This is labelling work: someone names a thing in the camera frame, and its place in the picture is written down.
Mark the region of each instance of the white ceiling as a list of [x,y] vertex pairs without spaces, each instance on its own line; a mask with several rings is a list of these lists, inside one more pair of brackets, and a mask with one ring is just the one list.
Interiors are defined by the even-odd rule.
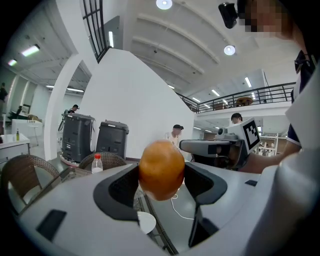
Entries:
[[[159,9],[155,2],[140,1],[131,52],[174,86],[178,93],[190,91],[201,77],[215,70],[227,58],[233,58],[224,54],[226,45],[234,45],[236,55],[241,56],[261,48],[288,44],[288,41],[277,38],[257,34],[253,37],[244,31],[243,26],[226,28],[218,9],[223,0],[173,0],[169,10]],[[229,81],[220,84],[213,81],[211,89],[219,91],[221,96],[249,90],[247,85],[242,85],[248,75],[251,75],[253,88],[264,86],[260,69],[243,74],[243,77],[233,77],[230,73]],[[211,89],[193,94],[191,98],[199,97],[202,102],[210,100]]]
[[[272,49],[274,46],[288,44],[277,38],[253,37],[238,25],[227,29],[218,10],[218,5],[222,2],[223,0],[173,0],[172,8],[161,10],[156,6],[156,0],[135,0],[139,9],[134,15],[134,29],[124,30],[123,38],[128,38],[126,35],[130,34],[131,52],[181,94],[197,88],[200,81],[203,83],[204,77],[218,67],[224,67],[222,64],[226,60],[262,48]],[[105,5],[109,2],[104,3],[103,9],[108,10]],[[128,8],[122,16],[127,17],[131,14],[129,12],[134,11]],[[1,59],[3,65],[16,59],[18,63],[12,69],[42,85],[54,85],[72,52],[66,43],[67,39],[61,36],[64,33],[55,22],[57,17],[53,13],[46,3],[37,8],[11,39]],[[39,52],[28,57],[20,54],[34,44],[40,46]],[[235,46],[236,56],[224,54],[226,45]],[[229,79],[218,84],[214,79],[210,80],[212,87],[194,93],[192,97],[203,102],[216,98],[212,89],[221,97],[248,90],[248,86],[243,84],[246,76],[253,88],[263,87],[262,71],[259,66],[256,68],[256,71],[244,73],[240,77],[234,77],[230,72]],[[69,86],[85,89],[89,79],[86,69],[80,65]]]
[[[71,56],[65,38],[62,38],[60,27],[55,24],[52,10],[48,4],[41,4],[21,24],[7,45],[1,58],[8,67],[9,60],[16,59],[17,64],[11,67],[15,72],[31,79],[40,85],[54,85],[64,64]],[[37,44],[40,51],[23,56],[22,51]],[[69,87],[84,90],[90,80],[89,75],[79,66]]]

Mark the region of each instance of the balcony railing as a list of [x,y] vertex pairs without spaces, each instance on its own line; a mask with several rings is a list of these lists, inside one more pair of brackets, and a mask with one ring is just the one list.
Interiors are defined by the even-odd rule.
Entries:
[[193,112],[206,113],[258,104],[291,102],[291,91],[294,89],[295,84],[295,82],[290,82],[246,90],[201,103],[197,103],[179,93],[177,94]]

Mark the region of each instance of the rattan chair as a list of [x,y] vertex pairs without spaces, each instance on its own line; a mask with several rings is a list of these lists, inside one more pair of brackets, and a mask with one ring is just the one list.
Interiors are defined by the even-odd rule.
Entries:
[[2,169],[1,190],[3,191],[3,194],[12,208],[12,211],[16,215],[18,215],[18,212],[12,205],[9,197],[9,183],[12,184],[13,189],[18,194],[22,202],[27,205],[24,200],[24,196],[27,194],[27,192],[36,186],[39,186],[40,189],[42,189],[36,174],[35,166],[46,170],[53,177],[59,175],[59,172],[52,164],[40,157],[28,154],[19,155],[10,159]]
[[95,154],[101,155],[101,161],[103,165],[103,170],[111,169],[118,166],[125,166],[127,163],[126,161],[118,156],[117,154],[109,153],[109,152],[97,152],[88,155],[84,158],[81,163],[79,164],[80,169],[86,169],[95,159]]

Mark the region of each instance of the white table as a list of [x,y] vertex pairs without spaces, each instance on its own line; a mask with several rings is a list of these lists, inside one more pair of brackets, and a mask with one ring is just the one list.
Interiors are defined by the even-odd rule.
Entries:
[[19,134],[19,140],[16,134],[1,135],[1,138],[3,143],[0,144],[0,168],[16,156],[30,154],[30,140],[23,134]]
[[43,123],[34,120],[34,123],[32,123],[32,125],[37,126],[34,131],[34,128],[29,126],[30,123],[28,123],[28,121],[29,120],[12,119],[11,133],[16,134],[17,130],[19,130],[20,134],[24,134],[29,138],[34,137],[35,134],[37,137],[41,136],[43,130]]

